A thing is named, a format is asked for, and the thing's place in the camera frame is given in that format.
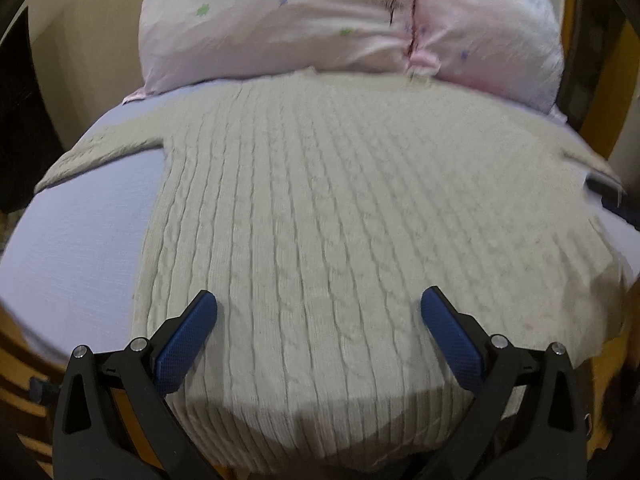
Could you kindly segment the wooden headboard frame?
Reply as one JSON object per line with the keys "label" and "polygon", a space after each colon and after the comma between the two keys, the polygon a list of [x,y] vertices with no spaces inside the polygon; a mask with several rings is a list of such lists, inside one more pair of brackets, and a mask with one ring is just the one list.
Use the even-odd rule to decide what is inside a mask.
{"label": "wooden headboard frame", "polygon": [[639,0],[564,0],[565,67],[556,100],[568,124],[608,158],[639,73]]}

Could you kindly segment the pink floral pillow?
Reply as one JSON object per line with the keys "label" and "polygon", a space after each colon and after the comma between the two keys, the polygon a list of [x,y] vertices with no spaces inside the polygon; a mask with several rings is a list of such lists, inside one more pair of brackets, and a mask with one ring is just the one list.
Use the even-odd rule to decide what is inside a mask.
{"label": "pink floral pillow", "polygon": [[143,0],[136,98],[312,68],[408,73],[555,109],[550,0]]}

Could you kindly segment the lavender bed sheet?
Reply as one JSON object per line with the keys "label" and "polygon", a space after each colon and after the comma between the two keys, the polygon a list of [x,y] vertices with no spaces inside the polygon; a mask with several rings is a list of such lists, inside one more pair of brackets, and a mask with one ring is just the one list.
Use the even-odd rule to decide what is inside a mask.
{"label": "lavender bed sheet", "polygon": [[639,235],[579,201],[575,140],[538,114],[403,76],[198,84],[114,108],[56,162],[1,260],[1,297],[47,356],[118,348],[210,289],[209,351],[241,368],[415,363],[424,287],[490,328],[584,358],[586,278],[639,270]]}

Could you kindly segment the cream cable-knit sweater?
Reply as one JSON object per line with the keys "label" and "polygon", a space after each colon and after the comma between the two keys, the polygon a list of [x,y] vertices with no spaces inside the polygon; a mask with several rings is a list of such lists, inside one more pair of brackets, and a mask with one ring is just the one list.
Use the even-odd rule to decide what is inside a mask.
{"label": "cream cable-knit sweater", "polygon": [[623,325],[625,263],[580,172],[608,166],[521,107],[406,76],[212,84],[79,141],[40,188],[147,148],[165,169],[131,333],[215,295],[168,399],[214,463],[375,470],[442,444],[471,397],[421,323],[427,287],[575,363]]}

